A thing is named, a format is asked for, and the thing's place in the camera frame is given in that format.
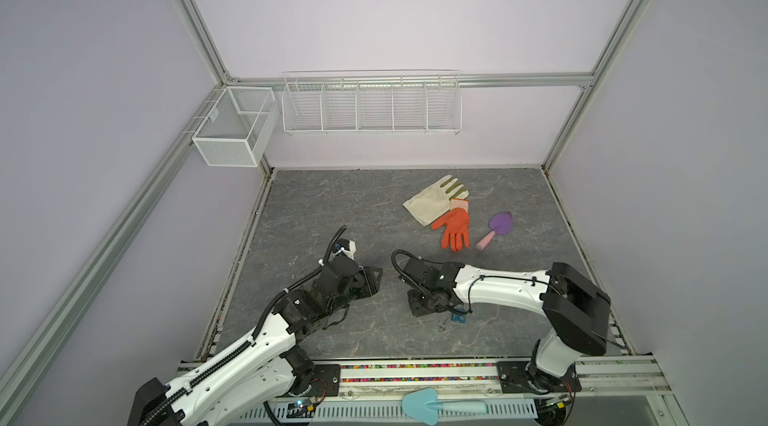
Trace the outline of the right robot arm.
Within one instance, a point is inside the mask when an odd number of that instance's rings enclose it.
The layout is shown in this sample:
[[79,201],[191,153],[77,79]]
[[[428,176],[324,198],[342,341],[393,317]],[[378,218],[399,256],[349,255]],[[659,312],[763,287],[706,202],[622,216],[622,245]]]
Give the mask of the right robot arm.
[[550,324],[527,361],[497,367],[502,390],[537,395],[581,390],[575,364],[602,356],[608,344],[611,299],[571,265],[547,270],[490,270],[459,262],[437,262],[398,249],[391,263],[406,283],[414,316],[450,312],[466,316],[477,304],[538,314]]

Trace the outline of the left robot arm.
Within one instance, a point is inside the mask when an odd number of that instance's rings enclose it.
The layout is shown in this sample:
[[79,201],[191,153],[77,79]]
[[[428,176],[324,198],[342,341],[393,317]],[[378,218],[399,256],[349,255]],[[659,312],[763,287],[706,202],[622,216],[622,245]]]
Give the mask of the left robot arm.
[[315,364],[301,348],[352,302],[374,296],[383,271],[355,259],[356,244],[338,229],[317,267],[281,289],[256,325],[191,371],[153,378],[136,392],[131,425],[229,425],[256,404],[308,391]]

